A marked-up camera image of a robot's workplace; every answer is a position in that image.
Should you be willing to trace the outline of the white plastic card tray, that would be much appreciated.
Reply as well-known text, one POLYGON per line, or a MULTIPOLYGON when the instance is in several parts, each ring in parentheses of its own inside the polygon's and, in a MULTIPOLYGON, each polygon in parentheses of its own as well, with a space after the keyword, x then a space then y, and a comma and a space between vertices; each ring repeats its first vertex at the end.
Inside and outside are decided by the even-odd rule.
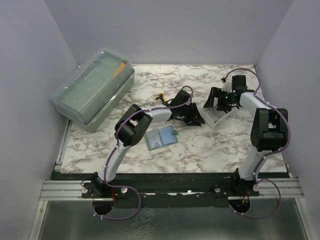
POLYGON ((225 112, 223 110, 218 110, 217 106, 212 108, 204 108, 202 111, 202 117, 206 124, 210 127, 215 128, 220 122, 230 116, 232 112, 225 112))

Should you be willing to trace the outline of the green card holder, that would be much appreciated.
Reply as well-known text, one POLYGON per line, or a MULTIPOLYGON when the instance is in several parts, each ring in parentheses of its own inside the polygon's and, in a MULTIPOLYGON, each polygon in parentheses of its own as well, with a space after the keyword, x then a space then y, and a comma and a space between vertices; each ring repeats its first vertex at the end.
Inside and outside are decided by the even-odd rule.
POLYGON ((157 148, 154 148, 154 149, 151 149, 150 147, 150 144, 149 144, 149 140, 148 140, 148 137, 147 137, 147 133, 150 132, 146 132, 145 135, 144 135, 144 139, 145 139, 145 142, 146 142, 146 145, 147 145, 147 149, 149 151, 154 151, 154 150, 157 150, 157 149, 160 149, 160 148, 164 148, 164 147, 167 147, 167 146, 170 146, 170 145, 173 145, 173 144, 177 144, 179 141, 178 141, 178 132, 174 129, 174 127, 172 125, 170 126, 166 126, 166 127, 162 127, 162 128, 159 128, 159 129, 155 129, 155 130, 151 130, 151 131, 158 131, 159 135, 160 135, 160 138, 161 138, 161 142, 162 142, 162 146, 161 147, 157 147, 157 148))

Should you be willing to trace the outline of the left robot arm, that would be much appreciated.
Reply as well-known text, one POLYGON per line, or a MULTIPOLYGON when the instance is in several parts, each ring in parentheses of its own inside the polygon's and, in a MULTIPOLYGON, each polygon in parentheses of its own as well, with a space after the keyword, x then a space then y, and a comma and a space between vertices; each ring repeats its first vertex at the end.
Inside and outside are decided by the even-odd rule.
POLYGON ((115 142, 101 170, 91 179, 93 191, 101 198, 107 197, 113 187, 109 183, 116 177, 117 170, 131 147, 144 137, 149 126, 171 120, 183 121, 187 126, 205 124, 196 103, 192 102, 194 91, 183 86, 170 102, 150 109, 142 109, 133 104, 114 127, 115 142))

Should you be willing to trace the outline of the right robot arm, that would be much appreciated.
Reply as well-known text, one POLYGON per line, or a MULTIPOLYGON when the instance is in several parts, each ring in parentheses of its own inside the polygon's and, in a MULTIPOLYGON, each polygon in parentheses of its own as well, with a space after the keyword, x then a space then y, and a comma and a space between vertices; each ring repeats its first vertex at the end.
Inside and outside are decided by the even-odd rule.
POLYGON ((250 132, 252 148, 243 164, 236 170, 238 179, 230 183, 230 191, 241 196, 248 190, 246 181, 257 179, 267 156, 277 154, 290 140, 288 111, 276 108, 261 99, 257 91, 248 89, 246 76, 235 75, 223 80, 222 88, 212 87, 203 105, 207 122, 214 128, 225 120, 234 108, 245 108, 252 116, 250 132))

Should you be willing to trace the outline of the clear plastic storage box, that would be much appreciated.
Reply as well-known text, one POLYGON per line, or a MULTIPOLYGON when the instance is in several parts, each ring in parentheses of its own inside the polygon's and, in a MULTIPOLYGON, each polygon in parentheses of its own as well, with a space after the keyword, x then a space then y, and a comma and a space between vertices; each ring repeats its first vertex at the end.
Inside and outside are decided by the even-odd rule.
POLYGON ((134 85, 129 58, 99 49, 50 96, 55 109, 93 133, 134 85))

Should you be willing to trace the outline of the yellow handled hex key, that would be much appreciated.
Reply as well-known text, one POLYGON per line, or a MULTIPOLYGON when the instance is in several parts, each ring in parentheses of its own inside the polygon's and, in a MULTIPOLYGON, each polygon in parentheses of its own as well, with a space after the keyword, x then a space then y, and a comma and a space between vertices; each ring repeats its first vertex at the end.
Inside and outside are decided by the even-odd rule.
POLYGON ((166 100, 166 98, 164 97, 163 93, 160 92, 155 98, 153 98, 153 99, 151 99, 151 100, 148 100, 148 101, 142 103, 142 105, 146 105, 146 104, 148 104, 148 103, 150 103, 150 102, 152 102, 152 101, 157 101, 157 100, 161 100, 162 103, 166 103, 166 102, 167 102, 167 100, 166 100))

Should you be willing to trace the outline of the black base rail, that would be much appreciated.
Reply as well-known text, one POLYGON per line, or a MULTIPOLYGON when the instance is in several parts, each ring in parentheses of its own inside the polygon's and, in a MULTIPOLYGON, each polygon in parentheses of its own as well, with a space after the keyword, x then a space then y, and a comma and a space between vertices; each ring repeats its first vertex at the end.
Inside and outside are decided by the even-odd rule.
POLYGON ((100 212, 112 207, 227 208, 232 201, 247 205, 254 199, 294 198, 300 182, 286 173, 262 173, 260 183, 241 180, 235 173, 119 173, 105 185, 95 174, 54 172, 44 182, 41 198, 85 201, 100 212))

